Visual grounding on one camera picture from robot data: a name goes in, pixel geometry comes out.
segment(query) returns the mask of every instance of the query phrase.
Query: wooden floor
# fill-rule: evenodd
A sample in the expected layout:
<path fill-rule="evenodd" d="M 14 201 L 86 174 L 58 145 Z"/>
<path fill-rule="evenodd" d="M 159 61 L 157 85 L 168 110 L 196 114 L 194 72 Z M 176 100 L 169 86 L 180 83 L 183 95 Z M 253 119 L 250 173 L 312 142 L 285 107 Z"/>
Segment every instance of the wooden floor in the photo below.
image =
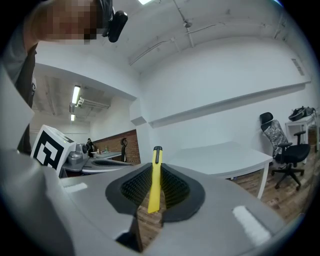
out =
<path fill-rule="evenodd" d="M 313 191 L 319 181 L 320 172 L 320 152 L 314 153 L 312 148 L 308 156 L 307 163 L 298 165 L 298 168 L 304 169 L 304 175 L 298 174 L 301 182 L 301 188 L 296 191 L 296 182 L 287 177 L 280 185 L 279 189 L 275 189 L 277 181 L 282 177 L 281 173 L 271 175 L 271 171 L 275 167 L 270 167 L 266 185 L 263 191 L 261 201 L 274 209 L 287 223 L 296 218 L 299 214 L 305 213 L 312 200 Z M 259 172 L 237 177 L 231 182 L 235 182 L 249 193 L 256 194 L 259 181 Z M 149 194 L 145 197 L 143 203 L 137 211 L 138 224 L 143 249 L 145 249 L 161 231 L 162 213 L 166 210 L 165 197 L 163 192 L 160 199 L 160 211 L 148 214 Z"/>

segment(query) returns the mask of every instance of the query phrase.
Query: black office chair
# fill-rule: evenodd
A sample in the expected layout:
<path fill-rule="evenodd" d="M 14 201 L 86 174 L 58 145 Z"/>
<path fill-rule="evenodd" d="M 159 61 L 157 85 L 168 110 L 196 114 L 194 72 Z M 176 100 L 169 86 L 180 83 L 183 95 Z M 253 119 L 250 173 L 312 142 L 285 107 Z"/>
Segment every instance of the black office chair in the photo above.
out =
<path fill-rule="evenodd" d="M 280 164 L 286 164 L 285 167 L 279 167 L 279 169 L 271 172 L 272 176 L 275 175 L 275 173 L 284 174 L 275 185 L 275 188 L 278 189 L 280 187 L 280 183 L 290 175 L 295 182 L 298 183 L 298 186 L 296 187 L 296 190 L 298 191 L 301 187 L 301 183 L 295 173 L 300 173 L 302 176 L 304 175 L 305 170 L 296 168 L 292 169 L 292 166 L 297 167 L 297 163 L 305 160 L 310 152 L 309 144 L 300 143 L 301 135 L 305 134 L 306 131 L 295 133 L 294 136 L 297 136 L 298 142 L 297 145 L 292 145 L 292 142 L 288 142 L 278 120 L 273 120 L 273 118 L 274 117 L 270 112 L 260 115 L 261 129 L 273 146 L 273 158 Z"/>
<path fill-rule="evenodd" d="M 127 161 L 127 157 L 126 157 L 126 147 L 128 145 L 127 142 L 127 138 L 123 138 L 120 141 L 120 144 L 122 145 L 122 149 L 121 149 L 121 162 L 126 162 Z"/>

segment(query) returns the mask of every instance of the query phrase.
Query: yellow handle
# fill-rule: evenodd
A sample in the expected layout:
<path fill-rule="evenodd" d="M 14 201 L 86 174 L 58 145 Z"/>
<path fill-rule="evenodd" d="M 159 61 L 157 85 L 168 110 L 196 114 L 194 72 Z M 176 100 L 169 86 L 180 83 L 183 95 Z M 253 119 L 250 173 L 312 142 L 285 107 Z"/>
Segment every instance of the yellow handle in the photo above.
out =
<path fill-rule="evenodd" d="M 161 163 L 162 148 L 155 147 L 152 158 L 152 184 L 150 188 L 150 197 L 148 205 L 148 213 L 154 213 L 160 209 L 160 193 L 161 193 Z"/>

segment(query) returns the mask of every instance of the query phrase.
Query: person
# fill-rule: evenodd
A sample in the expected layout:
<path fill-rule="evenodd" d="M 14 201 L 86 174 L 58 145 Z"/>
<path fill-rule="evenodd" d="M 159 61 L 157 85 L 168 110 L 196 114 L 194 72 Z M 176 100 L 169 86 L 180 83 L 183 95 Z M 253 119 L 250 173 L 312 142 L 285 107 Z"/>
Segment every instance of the person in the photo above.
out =
<path fill-rule="evenodd" d="M 91 40 L 106 24 L 113 10 L 112 0 L 39 0 L 35 8 L 14 30 L 1 55 L 12 83 L 32 107 L 36 90 L 34 68 L 40 41 Z M 29 126 L 18 150 L 31 154 Z"/>
<path fill-rule="evenodd" d="M 95 145 L 94 143 L 91 141 L 90 138 L 88 138 L 88 141 L 86 142 L 86 149 L 88 150 L 88 155 L 90 158 L 93 158 L 94 157 L 94 154 L 92 154 L 92 152 L 94 151 L 95 149 Z"/>

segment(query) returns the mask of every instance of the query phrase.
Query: white table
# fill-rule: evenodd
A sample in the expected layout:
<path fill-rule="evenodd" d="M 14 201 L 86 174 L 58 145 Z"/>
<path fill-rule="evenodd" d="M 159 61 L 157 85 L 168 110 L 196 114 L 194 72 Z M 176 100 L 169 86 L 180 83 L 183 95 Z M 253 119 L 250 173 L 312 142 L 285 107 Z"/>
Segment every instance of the white table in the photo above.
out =
<path fill-rule="evenodd" d="M 272 160 L 272 156 L 229 141 L 211 146 L 182 149 L 168 164 L 224 179 L 233 179 L 261 170 L 257 190 L 257 198 L 261 199 L 267 181 L 269 163 Z"/>
<path fill-rule="evenodd" d="M 94 155 L 94 158 L 104 158 L 104 159 L 110 159 L 121 156 L 121 152 L 107 152 L 107 153 L 101 153 L 98 154 L 97 152 L 92 152 Z"/>
<path fill-rule="evenodd" d="M 301 118 L 298 121 L 288 121 L 285 123 L 285 131 L 286 131 L 286 135 L 288 136 L 289 134 L 289 127 L 290 126 L 299 126 L 300 127 L 300 131 L 305 131 L 304 136 L 301 136 L 302 140 L 301 142 L 307 144 L 308 143 L 308 129 L 309 126 L 312 124 L 316 124 L 316 150 L 319 150 L 319 126 L 318 126 L 318 121 L 317 121 L 318 117 L 315 117 L 314 115 L 309 115 L 306 116 L 304 118 Z"/>

